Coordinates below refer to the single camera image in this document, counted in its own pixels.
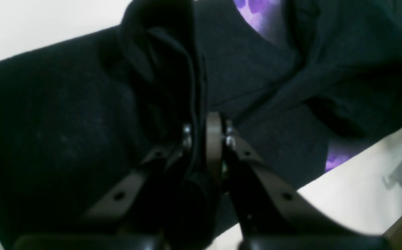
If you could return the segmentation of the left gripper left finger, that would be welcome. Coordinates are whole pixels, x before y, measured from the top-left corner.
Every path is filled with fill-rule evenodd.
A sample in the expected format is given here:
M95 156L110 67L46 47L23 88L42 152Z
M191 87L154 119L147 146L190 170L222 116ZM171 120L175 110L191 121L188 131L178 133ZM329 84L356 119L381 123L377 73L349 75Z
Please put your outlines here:
M142 163L94 203L70 234L20 237L15 250L169 250L163 218L190 161L192 128L159 143Z

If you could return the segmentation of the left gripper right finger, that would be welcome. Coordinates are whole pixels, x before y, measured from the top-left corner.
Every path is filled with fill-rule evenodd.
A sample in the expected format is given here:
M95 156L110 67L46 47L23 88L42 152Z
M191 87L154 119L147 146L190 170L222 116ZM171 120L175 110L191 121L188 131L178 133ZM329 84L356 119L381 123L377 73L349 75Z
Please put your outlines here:
M384 250L385 239L325 216L273 173L219 113L206 116L206 168L230 196L240 250Z

